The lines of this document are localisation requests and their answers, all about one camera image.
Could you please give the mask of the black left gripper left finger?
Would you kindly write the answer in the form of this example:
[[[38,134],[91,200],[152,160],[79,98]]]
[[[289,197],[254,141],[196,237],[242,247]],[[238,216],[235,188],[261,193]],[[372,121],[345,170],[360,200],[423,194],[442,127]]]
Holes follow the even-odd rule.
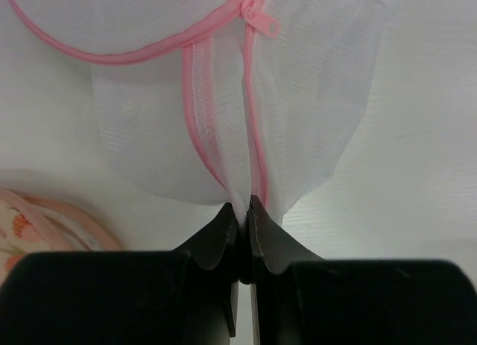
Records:
[[[174,250],[28,255],[1,286],[1,342],[228,344],[237,238],[224,206]]]

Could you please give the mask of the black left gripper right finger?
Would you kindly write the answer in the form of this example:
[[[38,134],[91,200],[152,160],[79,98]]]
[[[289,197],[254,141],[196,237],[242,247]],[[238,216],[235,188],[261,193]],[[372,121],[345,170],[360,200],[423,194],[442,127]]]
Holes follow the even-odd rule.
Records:
[[[476,290],[439,259],[326,260],[247,216],[257,344],[474,344]]]

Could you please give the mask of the white mesh laundry bag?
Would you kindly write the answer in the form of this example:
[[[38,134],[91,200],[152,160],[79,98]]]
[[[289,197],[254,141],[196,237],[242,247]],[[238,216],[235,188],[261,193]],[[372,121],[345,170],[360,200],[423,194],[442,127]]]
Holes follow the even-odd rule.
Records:
[[[187,203],[258,197],[280,222],[367,104],[390,0],[1,0],[91,65],[112,168]]]

